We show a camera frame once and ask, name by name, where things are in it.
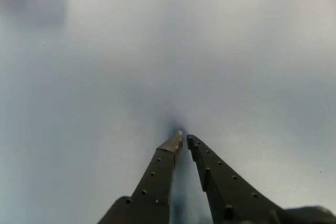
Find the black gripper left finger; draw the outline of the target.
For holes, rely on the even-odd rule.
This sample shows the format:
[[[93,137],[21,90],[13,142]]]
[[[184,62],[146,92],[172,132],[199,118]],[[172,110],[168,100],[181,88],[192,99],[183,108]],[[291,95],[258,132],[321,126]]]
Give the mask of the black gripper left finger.
[[[183,146],[178,130],[160,145],[131,196],[116,200],[100,223],[169,223],[173,175]]]

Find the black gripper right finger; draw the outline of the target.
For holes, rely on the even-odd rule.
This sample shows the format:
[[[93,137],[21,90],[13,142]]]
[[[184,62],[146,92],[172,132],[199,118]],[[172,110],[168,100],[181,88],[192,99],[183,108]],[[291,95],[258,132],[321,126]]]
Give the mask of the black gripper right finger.
[[[279,207],[196,136],[187,136],[187,147],[196,163],[214,223],[335,223],[335,215],[320,206]]]

